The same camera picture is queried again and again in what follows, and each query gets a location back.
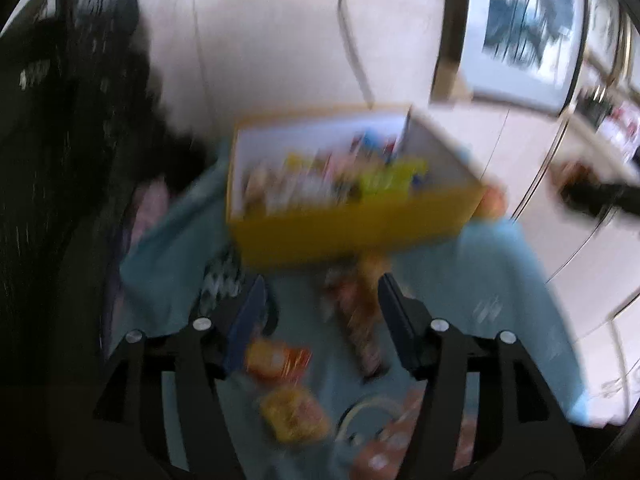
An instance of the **open box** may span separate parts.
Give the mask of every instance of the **open box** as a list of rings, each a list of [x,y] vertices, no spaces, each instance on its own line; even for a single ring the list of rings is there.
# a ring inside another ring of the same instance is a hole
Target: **open box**
[[[289,152],[346,152],[353,137],[365,130],[395,137],[399,153],[427,160],[424,190],[408,199],[243,217],[248,170],[260,162],[278,167]],[[231,154],[226,219],[243,263],[264,270],[457,234],[478,206],[482,185],[440,137],[431,121],[407,107],[329,110],[240,124]]]

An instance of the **yellow snack package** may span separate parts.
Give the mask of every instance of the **yellow snack package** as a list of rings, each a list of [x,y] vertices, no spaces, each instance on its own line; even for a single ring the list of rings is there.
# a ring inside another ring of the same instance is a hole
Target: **yellow snack package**
[[[316,442],[329,434],[329,420],[322,407],[300,386],[273,390],[260,402],[260,412],[281,444]]]

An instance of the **cardboard box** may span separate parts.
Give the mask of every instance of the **cardboard box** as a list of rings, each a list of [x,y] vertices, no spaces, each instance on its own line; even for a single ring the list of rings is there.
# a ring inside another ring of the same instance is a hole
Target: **cardboard box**
[[[244,176],[256,164],[266,161],[277,168],[289,152],[347,151],[364,130],[396,137],[399,153],[425,158],[426,188],[409,199],[243,217]],[[226,218],[243,262],[265,270],[457,234],[478,206],[482,185],[440,137],[436,126],[408,107],[329,110],[240,124],[229,167]]]

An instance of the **bolt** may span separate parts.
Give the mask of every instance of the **bolt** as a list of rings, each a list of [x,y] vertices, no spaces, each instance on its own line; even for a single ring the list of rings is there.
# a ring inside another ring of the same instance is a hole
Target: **bolt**
[[[142,332],[140,332],[140,330],[132,330],[124,336],[124,339],[126,339],[127,343],[130,344],[137,343],[142,339]]]
[[[211,328],[211,320],[208,317],[199,317],[192,323],[192,326],[198,332],[204,332],[205,330],[209,330],[209,328]]]
[[[444,319],[434,319],[431,321],[431,328],[436,332],[446,332],[449,330],[449,323]]]
[[[518,338],[513,332],[509,332],[508,330],[503,330],[500,332],[500,341],[503,343],[507,343],[507,345],[514,344]]]

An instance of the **person's hand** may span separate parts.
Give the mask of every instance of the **person's hand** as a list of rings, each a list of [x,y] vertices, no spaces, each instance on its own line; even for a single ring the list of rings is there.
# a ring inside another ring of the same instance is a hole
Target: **person's hand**
[[[558,193],[562,193],[565,186],[576,182],[588,181],[596,184],[598,177],[589,166],[582,162],[562,162],[549,165],[551,184]]]

